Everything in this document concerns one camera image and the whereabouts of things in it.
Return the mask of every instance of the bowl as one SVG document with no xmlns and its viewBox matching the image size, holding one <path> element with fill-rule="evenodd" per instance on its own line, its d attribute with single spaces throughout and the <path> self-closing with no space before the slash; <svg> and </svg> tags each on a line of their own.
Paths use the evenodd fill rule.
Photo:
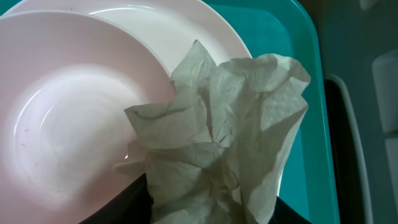
<svg viewBox="0 0 398 224">
<path fill-rule="evenodd" d="M 99 17 L 28 11 L 0 33 L 0 223 L 80 222 L 129 183 L 124 109 L 172 100 L 169 74 Z"/>
</svg>

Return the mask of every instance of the plastic container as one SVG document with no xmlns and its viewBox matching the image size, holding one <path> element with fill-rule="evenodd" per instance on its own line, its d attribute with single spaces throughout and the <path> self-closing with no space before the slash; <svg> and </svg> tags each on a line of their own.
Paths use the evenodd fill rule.
<svg viewBox="0 0 398 224">
<path fill-rule="evenodd" d="M 18 0 L 0 2 L 0 14 Z M 280 197 L 312 223 L 339 223 L 335 176 L 317 33 L 296 0 L 205 0 L 241 36 L 253 57 L 276 53 L 299 60 L 312 81 L 309 104 L 284 169 Z"/>
</svg>

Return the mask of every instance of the dish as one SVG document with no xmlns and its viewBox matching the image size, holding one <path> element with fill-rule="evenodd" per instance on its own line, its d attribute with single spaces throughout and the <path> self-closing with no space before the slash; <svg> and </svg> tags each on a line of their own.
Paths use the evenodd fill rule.
<svg viewBox="0 0 398 224">
<path fill-rule="evenodd" d="M 169 74 L 98 17 L 22 12 L 0 31 L 0 223 L 78 223 L 127 185 L 124 109 L 172 100 Z"/>
<path fill-rule="evenodd" d="M 143 40 L 169 72 L 181 62 L 195 39 L 217 64 L 251 56 L 233 28 L 199 0 L 23 0 L 4 15 L 40 9 L 83 12 L 114 22 Z"/>
</svg>

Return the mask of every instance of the white plate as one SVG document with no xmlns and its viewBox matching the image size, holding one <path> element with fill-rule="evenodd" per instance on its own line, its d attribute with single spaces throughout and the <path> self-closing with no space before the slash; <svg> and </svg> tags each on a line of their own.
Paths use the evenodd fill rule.
<svg viewBox="0 0 398 224">
<path fill-rule="evenodd" d="M 78 11 L 112 21 L 144 41 L 170 72 L 195 39 L 217 64 L 251 56 L 232 27 L 199 0 L 23 0 L 5 15 L 39 9 Z"/>
<path fill-rule="evenodd" d="M 127 184 L 111 172 L 132 105 L 170 101 L 160 60 L 98 17 L 0 17 L 0 223 L 77 223 Z"/>
</svg>

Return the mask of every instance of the crumpled paper napkin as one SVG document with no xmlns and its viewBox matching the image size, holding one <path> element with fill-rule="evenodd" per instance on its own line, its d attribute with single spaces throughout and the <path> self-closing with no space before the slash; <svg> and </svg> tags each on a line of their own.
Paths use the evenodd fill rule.
<svg viewBox="0 0 398 224">
<path fill-rule="evenodd" d="M 310 77 L 276 54 L 216 66 L 196 41 L 172 73 L 170 103 L 126 109 L 154 199 L 152 221 L 170 224 L 268 223 L 278 179 L 308 109 Z"/>
</svg>

